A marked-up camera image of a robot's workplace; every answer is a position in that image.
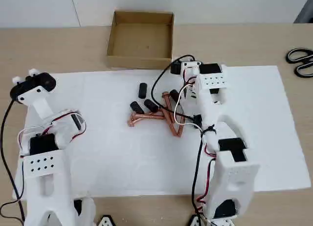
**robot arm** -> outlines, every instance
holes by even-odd
[[[32,69],[25,81],[13,79],[11,98],[33,107],[41,118],[36,127],[25,128],[18,135],[23,158],[27,217],[25,226],[94,226],[95,205],[91,198],[74,207],[70,167],[64,149],[84,133],[86,123],[78,111],[54,113],[47,97],[56,87],[48,73]]]
[[[224,114],[224,107],[227,105],[225,93],[231,89],[228,88],[227,75],[223,68],[226,66],[183,62],[180,72],[185,84],[190,79],[194,83],[190,84],[181,104],[184,110],[189,110],[189,114],[192,111],[200,113],[202,130],[224,122],[236,134],[236,137],[218,139],[215,132],[206,132],[202,137],[205,149],[208,150],[206,153],[216,155],[214,175],[208,194],[202,201],[203,214],[216,225],[231,225],[230,220],[243,215],[248,208],[260,165],[254,162],[239,126]],[[192,95],[197,100],[190,106]]]

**table surface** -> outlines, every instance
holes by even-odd
[[[12,77],[26,76],[31,68],[51,73],[110,70],[105,57],[109,34],[109,26],[0,29],[2,116],[10,102]],[[313,81],[296,77],[293,74],[294,65],[285,62],[286,52],[297,46],[313,48],[313,25],[177,25],[174,28],[174,57],[193,54],[203,62],[219,62],[228,66],[278,66],[308,169],[312,173]],[[15,104],[6,123],[4,150],[13,173],[18,158],[16,135],[23,128],[25,115],[26,107]],[[3,203],[11,199],[12,187],[2,163],[0,182],[0,202]],[[102,214],[111,214],[118,226],[183,226],[193,212],[190,196],[98,198],[95,203],[95,221]],[[236,219],[235,224],[311,225],[312,205],[312,188],[257,193],[248,212]],[[19,216],[16,206],[9,206],[4,213]],[[14,220],[0,218],[0,226],[17,225],[19,223]]]

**scissors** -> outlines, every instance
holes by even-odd
[[[306,55],[298,57],[298,58],[292,58],[291,56],[296,52],[305,53]],[[312,78],[313,77],[313,73],[308,73],[308,74],[301,73],[301,70],[305,68],[309,68],[310,66],[313,66],[313,50],[308,49],[308,48],[303,48],[303,47],[294,48],[287,53],[286,61],[289,64],[296,64],[300,62],[303,63],[302,65],[299,65],[294,69],[294,74],[297,75],[298,77],[300,78]]]

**open cardboard box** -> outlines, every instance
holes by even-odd
[[[173,13],[115,11],[107,58],[111,67],[163,69],[172,60]]]

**white paper sheet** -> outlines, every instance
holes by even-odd
[[[159,74],[159,70],[53,74],[57,88],[48,99],[53,110],[79,109],[87,123],[85,134],[67,148],[74,196],[191,193],[199,131],[185,126],[178,138],[162,120],[127,125],[129,104],[136,100],[143,105],[137,97],[139,83],[147,83],[149,93]],[[255,191],[310,187],[277,67],[231,67],[227,75],[228,112],[246,131],[261,163]],[[156,87],[156,98],[161,101],[163,91],[180,86],[178,76],[165,74]],[[29,109],[26,126],[38,122]],[[223,124],[217,124],[217,130],[221,137],[227,136]],[[204,191],[206,169],[207,158],[202,156],[196,193]]]

